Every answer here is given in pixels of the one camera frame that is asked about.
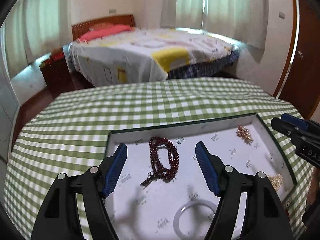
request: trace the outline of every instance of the wall switch plate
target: wall switch plate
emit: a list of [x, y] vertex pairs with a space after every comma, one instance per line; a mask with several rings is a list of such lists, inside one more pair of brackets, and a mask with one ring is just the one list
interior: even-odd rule
[[283, 20], [284, 20], [284, 18], [285, 18], [285, 14], [284, 14], [284, 13], [282, 13], [282, 12], [279, 12], [279, 17], [280, 17], [281, 19], [283, 19]]
[[109, 9], [109, 13], [110, 13], [110, 14], [116, 14], [116, 13], [117, 13], [117, 10], [116, 10], [116, 9]]

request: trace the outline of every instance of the curtain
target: curtain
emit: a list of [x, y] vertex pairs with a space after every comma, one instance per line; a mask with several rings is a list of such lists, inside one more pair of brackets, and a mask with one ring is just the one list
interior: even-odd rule
[[202, 28], [204, 0], [163, 0], [161, 27]]
[[68, 0], [18, 1], [5, 21], [11, 78], [37, 58], [72, 41]]
[[27, 67], [25, 53], [24, 0], [18, 0], [4, 22], [4, 49], [10, 77]]
[[268, 0], [205, 0], [203, 29], [264, 49]]

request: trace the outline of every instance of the wooden headboard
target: wooden headboard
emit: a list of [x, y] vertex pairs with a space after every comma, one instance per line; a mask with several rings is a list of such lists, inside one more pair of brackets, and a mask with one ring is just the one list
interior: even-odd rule
[[72, 25], [72, 36], [73, 40], [80, 38], [83, 34], [89, 31], [89, 28], [98, 23], [112, 23], [112, 24], [124, 24], [130, 25], [131, 27], [135, 27], [135, 21], [132, 14], [129, 15], [117, 15], [111, 17], [104, 17], [100, 19], [94, 19], [91, 21], [86, 21], [83, 23], [78, 23]]

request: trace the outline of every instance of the red bead necklace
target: red bead necklace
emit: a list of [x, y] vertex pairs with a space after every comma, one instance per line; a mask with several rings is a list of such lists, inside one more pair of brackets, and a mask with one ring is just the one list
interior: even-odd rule
[[[168, 149], [170, 169], [163, 167], [162, 163], [159, 161], [157, 148], [160, 145], [165, 145]], [[174, 147], [172, 142], [167, 138], [160, 137], [152, 137], [149, 141], [149, 146], [152, 172], [148, 173], [148, 178], [140, 185], [147, 186], [154, 179], [163, 179], [165, 182], [171, 181], [176, 176], [179, 167], [179, 154], [176, 147]]]

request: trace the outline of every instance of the door knob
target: door knob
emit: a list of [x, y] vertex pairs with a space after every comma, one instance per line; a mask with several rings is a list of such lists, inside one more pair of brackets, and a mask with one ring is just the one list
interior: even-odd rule
[[300, 60], [302, 60], [302, 59], [303, 59], [303, 54], [302, 54], [302, 52], [301, 52], [301, 51], [298, 51], [298, 57], [299, 57], [299, 59], [300, 59]]

